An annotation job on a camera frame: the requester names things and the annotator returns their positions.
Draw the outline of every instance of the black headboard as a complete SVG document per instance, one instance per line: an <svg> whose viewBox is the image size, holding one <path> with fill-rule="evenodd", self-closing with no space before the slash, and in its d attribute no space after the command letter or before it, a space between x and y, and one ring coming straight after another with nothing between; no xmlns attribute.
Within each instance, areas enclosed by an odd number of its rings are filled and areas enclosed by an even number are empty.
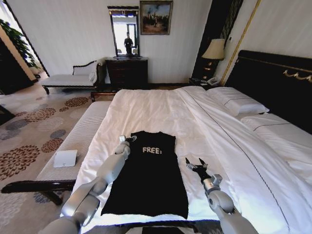
<svg viewBox="0 0 312 234"><path fill-rule="evenodd" d="M312 58L241 50L225 86L312 134Z"/></svg>

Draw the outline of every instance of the lampshade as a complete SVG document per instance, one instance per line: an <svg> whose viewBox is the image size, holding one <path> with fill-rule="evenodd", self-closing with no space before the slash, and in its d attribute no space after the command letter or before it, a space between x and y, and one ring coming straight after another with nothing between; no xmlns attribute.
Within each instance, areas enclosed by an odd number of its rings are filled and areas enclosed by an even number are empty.
<svg viewBox="0 0 312 234"><path fill-rule="evenodd" d="M224 39L212 39L211 43L202 55L204 59L223 59L224 58Z"/></svg>

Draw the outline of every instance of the white pillow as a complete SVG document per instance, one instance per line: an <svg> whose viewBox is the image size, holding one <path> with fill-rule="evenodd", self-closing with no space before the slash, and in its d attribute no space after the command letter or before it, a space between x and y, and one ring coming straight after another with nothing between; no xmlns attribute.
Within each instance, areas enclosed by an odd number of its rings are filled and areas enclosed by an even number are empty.
<svg viewBox="0 0 312 234"><path fill-rule="evenodd" d="M237 116L242 113L265 113L269 109L251 97L231 87L217 87L207 91L216 102Z"/></svg>
<svg viewBox="0 0 312 234"><path fill-rule="evenodd" d="M244 117L241 121L312 185L312 135L274 114Z"/></svg>
<svg viewBox="0 0 312 234"><path fill-rule="evenodd" d="M93 68L89 74L89 80L94 84L97 80L97 63L93 63Z"/></svg>

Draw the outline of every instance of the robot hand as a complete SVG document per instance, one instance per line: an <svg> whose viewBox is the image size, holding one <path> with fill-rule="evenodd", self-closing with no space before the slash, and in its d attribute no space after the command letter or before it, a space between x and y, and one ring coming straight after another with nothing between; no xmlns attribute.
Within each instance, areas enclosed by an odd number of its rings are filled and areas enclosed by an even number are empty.
<svg viewBox="0 0 312 234"><path fill-rule="evenodd" d="M134 141L136 136L132 138L121 136L119 139L120 144L115 153L101 165L97 177L77 188L64 204L61 211L64 217L50 223L39 232L40 234L79 234L81 227L90 222L99 207L97 196L118 177L130 154L129 141Z"/></svg>

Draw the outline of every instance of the telephone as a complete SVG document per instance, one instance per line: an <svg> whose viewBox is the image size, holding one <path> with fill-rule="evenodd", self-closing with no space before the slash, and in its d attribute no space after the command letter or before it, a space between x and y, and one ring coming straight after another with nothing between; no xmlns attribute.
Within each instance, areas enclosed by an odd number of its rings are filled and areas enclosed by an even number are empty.
<svg viewBox="0 0 312 234"><path fill-rule="evenodd" d="M217 77L213 77L213 78L211 78L209 80L202 79L201 82L207 83L207 84L209 84L211 86L217 86L219 84L219 81L218 81Z"/></svg>

